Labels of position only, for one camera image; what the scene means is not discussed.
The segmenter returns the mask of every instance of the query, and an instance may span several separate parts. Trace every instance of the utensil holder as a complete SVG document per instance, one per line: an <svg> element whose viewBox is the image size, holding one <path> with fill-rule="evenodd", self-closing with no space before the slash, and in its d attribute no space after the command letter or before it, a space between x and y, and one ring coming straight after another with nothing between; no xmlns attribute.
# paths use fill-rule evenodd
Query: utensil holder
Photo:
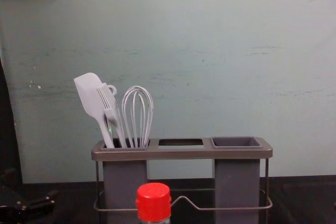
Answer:
<svg viewBox="0 0 336 224"><path fill-rule="evenodd" d="M194 145L202 148L179 148ZM212 159L215 172L215 207L201 208L185 196L199 211L213 211L215 224L258 224L260 210L272 207L268 196L268 162L272 147L259 137L207 137L150 139L148 148L110 148L100 141L92 149L96 161L97 200L99 213L107 212L108 224L137 224L135 207L137 188L148 182L146 161L158 159ZM265 202L259 206L260 160L265 159ZM98 191L99 162L103 163L104 192L107 209L101 209Z"/></svg>

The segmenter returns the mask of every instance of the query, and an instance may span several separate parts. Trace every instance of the fork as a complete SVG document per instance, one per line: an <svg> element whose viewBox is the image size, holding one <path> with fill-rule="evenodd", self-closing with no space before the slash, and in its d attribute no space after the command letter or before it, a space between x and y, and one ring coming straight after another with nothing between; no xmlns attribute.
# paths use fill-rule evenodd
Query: fork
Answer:
<svg viewBox="0 0 336 224"><path fill-rule="evenodd" d="M118 113L117 106L116 106L116 100L114 98L113 93L111 93L111 90L106 85L106 83L103 83L97 90L104 104L104 112L105 112L105 116L106 116L108 124L111 123L116 129L117 134L119 136L119 142L121 144L121 147L127 148L125 136L124 136L123 129L122 129L120 113Z"/></svg>

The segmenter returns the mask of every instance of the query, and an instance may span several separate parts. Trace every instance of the kitchen utensil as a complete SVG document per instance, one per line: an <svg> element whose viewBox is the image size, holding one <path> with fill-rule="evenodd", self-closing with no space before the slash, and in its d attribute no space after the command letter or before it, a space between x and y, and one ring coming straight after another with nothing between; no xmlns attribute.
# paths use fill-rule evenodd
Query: kitchen utensil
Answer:
<svg viewBox="0 0 336 224"><path fill-rule="evenodd" d="M80 100L86 113L95 118L99 124L107 148L114 148L113 140L105 122L102 99L97 91L101 86L99 77L94 73L86 73L74 79Z"/></svg>
<svg viewBox="0 0 336 224"><path fill-rule="evenodd" d="M112 93L110 89L115 90L116 93L117 89L112 85L107 86L106 83L103 83L97 90L104 105L106 119L111 122L112 125L115 127L119 136L121 147L127 148L126 140L122 129L122 122L119 116L120 114L118 113L116 99L114 97L114 93Z"/></svg>
<svg viewBox="0 0 336 224"><path fill-rule="evenodd" d="M132 132L129 128L126 106L128 104L128 98L133 95L131 107L130 107L130 117L132 122ZM140 130L138 131L136 125L136 114L135 114L135 104L137 99L139 99L140 105ZM151 94L147 89L140 86L132 86L125 93L122 99L122 116L125 123L125 129L129 140L134 141L135 147L145 148L149 143L149 134L151 130L152 120L153 120L153 99Z"/></svg>

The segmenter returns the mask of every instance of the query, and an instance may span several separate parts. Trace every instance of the plastic bottle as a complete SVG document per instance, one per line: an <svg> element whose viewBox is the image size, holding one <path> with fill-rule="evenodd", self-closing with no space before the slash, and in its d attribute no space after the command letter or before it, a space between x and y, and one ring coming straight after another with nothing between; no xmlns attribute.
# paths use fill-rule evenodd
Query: plastic bottle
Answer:
<svg viewBox="0 0 336 224"><path fill-rule="evenodd" d="M148 183L137 191L138 219L140 224L170 224L170 189L162 183Z"/></svg>

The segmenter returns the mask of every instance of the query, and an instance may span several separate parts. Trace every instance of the white whisk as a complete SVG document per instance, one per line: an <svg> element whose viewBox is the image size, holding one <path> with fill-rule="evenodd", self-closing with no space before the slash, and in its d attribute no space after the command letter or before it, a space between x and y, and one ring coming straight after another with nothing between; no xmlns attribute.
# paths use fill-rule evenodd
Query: white whisk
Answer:
<svg viewBox="0 0 336 224"><path fill-rule="evenodd" d="M127 119L127 112L126 107L128 104L128 98L133 95L132 102L130 104L130 117L132 122L132 130L130 130L128 119ZM140 130L138 132L137 129L137 121L135 116L136 110L136 101L139 99L140 104ZM151 130L152 119L153 119L153 99L151 94L148 92L147 89L140 87L140 86L133 86L130 87L127 92L125 93L122 99L122 116L125 123L126 133L129 139L129 143L131 148L144 148L147 147L149 143L149 133Z"/></svg>

